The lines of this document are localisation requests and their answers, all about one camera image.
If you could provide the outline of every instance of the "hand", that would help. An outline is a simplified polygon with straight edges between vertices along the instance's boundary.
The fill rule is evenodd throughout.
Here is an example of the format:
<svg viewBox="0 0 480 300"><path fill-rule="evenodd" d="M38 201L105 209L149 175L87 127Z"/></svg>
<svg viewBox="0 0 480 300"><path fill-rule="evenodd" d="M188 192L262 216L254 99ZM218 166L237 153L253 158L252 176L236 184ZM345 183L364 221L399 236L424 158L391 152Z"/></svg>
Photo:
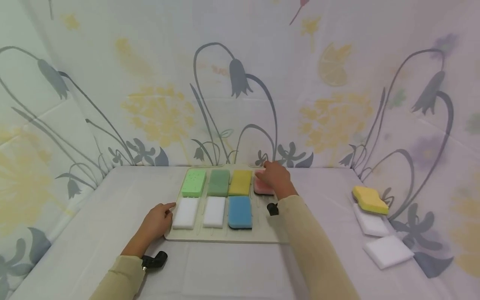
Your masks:
<svg viewBox="0 0 480 300"><path fill-rule="evenodd" d="M152 208L120 255L142 258L150 244L161 238L172 225L170 209L175 205L176 203L158 204Z"/></svg>
<svg viewBox="0 0 480 300"><path fill-rule="evenodd" d="M256 176L272 187L279 200L291 195L298 195L293 183L290 181L290 172L278 162L265 161L265 172L257 173Z"/></svg>
<svg viewBox="0 0 480 300"><path fill-rule="evenodd" d="M137 231L151 241L161 238L172 225L171 208L177 205L175 202L168 204L158 204L152 208L146 215L142 225Z"/></svg>

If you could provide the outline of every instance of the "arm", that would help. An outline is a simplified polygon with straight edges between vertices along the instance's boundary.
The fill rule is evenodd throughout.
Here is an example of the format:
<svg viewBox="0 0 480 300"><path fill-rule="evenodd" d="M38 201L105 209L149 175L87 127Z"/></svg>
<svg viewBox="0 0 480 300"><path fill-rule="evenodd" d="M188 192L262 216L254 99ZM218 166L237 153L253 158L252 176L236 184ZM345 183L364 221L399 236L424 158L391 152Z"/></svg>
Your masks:
<svg viewBox="0 0 480 300"><path fill-rule="evenodd" d="M265 172L257 175L274 189L279 199L278 210L310 299L360 299L332 243L298 196L287 169L276 162L266 162Z"/></svg>
<svg viewBox="0 0 480 300"><path fill-rule="evenodd" d="M142 256L152 241L162 237L170 228L175 203L159 204L152 208L142 225L129 241L112 268L96 288L90 300L132 300L142 285L145 271Z"/></svg>

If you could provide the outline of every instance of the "blue sponge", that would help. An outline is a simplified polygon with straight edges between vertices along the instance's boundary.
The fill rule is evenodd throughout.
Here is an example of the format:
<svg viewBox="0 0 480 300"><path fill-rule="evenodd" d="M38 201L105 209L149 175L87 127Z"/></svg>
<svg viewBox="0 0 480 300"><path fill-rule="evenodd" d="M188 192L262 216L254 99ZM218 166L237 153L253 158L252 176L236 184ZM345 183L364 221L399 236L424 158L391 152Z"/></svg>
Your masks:
<svg viewBox="0 0 480 300"><path fill-rule="evenodd" d="M233 229L252 228L252 205L248 196L228 198L228 226Z"/></svg>

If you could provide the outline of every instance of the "pink sponge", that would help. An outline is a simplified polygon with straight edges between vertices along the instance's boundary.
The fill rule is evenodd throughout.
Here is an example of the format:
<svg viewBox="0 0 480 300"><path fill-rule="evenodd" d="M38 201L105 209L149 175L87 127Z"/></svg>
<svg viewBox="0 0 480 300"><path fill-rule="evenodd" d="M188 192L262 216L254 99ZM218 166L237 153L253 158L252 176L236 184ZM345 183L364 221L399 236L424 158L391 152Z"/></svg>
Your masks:
<svg viewBox="0 0 480 300"><path fill-rule="evenodd" d="M263 173L265 170L256 170L255 174ZM273 195L273 189L266 184L265 182L261 181L258 177L255 176L255 181L253 182L253 191L260 195Z"/></svg>

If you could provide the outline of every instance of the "white tablecloth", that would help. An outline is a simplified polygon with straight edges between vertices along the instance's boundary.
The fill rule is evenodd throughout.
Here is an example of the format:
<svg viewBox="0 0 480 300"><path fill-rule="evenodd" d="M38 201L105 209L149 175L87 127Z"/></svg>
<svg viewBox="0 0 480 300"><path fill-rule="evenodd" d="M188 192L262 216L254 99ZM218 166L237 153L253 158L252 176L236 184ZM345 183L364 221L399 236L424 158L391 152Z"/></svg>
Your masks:
<svg viewBox="0 0 480 300"><path fill-rule="evenodd" d="M150 208L175 201L186 167L115 168L87 200L12 300L85 300L112 266ZM362 299L441 299L412 259L379 270L363 250L351 169L291 169L292 181L332 241ZM138 299L306 299L290 246L160 241L147 252L168 254Z"/></svg>

